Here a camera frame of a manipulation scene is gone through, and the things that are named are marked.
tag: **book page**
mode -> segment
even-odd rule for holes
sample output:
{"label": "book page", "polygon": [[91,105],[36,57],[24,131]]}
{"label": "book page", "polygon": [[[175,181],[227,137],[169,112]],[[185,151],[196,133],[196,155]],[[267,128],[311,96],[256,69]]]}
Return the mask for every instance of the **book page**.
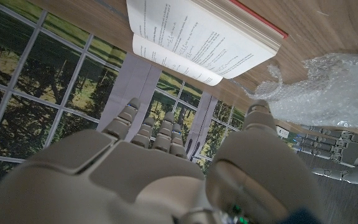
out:
{"label": "book page", "polygon": [[214,86],[222,80],[221,76],[137,34],[134,34],[132,47],[135,54],[205,84]]}
{"label": "book page", "polygon": [[132,31],[224,78],[275,55],[189,0],[127,0]]}

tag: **robot finger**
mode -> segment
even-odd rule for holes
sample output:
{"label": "robot finger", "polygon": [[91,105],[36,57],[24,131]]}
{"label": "robot finger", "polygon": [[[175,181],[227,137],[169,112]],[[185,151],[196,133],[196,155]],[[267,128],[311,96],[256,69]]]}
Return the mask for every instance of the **robot finger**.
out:
{"label": "robot finger", "polygon": [[150,137],[152,134],[153,126],[154,126],[154,119],[150,117],[146,118],[142,126],[140,127],[139,131],[132,139],[131,143],[144,148],[148,147],[150,143]]}
{"label": "robot finger", "polygon": [[121,113],[119,113],[118,116],[115,117],[102,132],[113,135],[118,139],[125,139],[128,130],[134,121],[135,115],[137,114],[139,106],[139,99],[131,99]]}
{"label": "robot finger", "polygon": [[174,124],[172,128],[172,135],[171,135],[171,148],[169,153],[187,159],[186,151],[183,148],[183,140],[181,138],[181,127],[179,124]]}
{"label": "robot finger", "polygon": [[160,131],[155,138],[152,149],[158,149],[163,152],[169,153],[171,146],[171,134],[173,128],[173,113],[168,112],[165,114],[163,121],[161,122]]}

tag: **green led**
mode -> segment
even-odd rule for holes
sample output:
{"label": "green led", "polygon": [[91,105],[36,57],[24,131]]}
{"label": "green led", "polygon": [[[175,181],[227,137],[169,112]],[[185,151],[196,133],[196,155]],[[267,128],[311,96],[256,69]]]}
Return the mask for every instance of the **green led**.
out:
{"label": "green led", "polygon": [[242,217],[239,218],[239,221],[240,221],[241,223],[248,224],[247,220],[245,220],[245,219],[242,218]]}

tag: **bubble wrap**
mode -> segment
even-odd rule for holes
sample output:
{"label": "bubble wrap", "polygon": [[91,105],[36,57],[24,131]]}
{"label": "bubble wrap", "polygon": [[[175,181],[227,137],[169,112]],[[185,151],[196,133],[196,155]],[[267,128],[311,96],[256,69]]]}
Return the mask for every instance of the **bubble wrap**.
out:
{"label": "bubble wrap", "polygon": [[311,126],[358,128],[358,55],[327,54],[303,62],[308,79],[282,82],[277,67],[268,70],[277,82],[261,83],[252,99],[267,100],[274,118]]}

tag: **red book cover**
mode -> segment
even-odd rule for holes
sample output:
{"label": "red book cover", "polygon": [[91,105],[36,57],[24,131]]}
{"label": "red book cover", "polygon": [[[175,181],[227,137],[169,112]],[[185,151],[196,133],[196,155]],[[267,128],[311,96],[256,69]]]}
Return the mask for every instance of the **red book cover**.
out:
{"label": "red book cover", "polygon": [[286,39],[288,37],[288,34],[286,32],[284,32],[283,30],[278,28],[276,25],[272,24],[271,22],[269,22],[268,20],[266,20],[265,18],[263,18],[262,16],[260,16],[256,12],[254,12],[252,9],[248,8],[247,6],[245,6],[243,3],[239,2],[238,0],[230,0],[230,2],[233,2],[235,5],[237,5],[241,9],[243,9],[245,12],[248,12],[249,14],[253,15],[258,20],[262,21],[264,24],[266,24],[266,25],[270,26],[271,28],[273,28],[275,31],[277,31],[278,33],[283,35],[284,39]]}

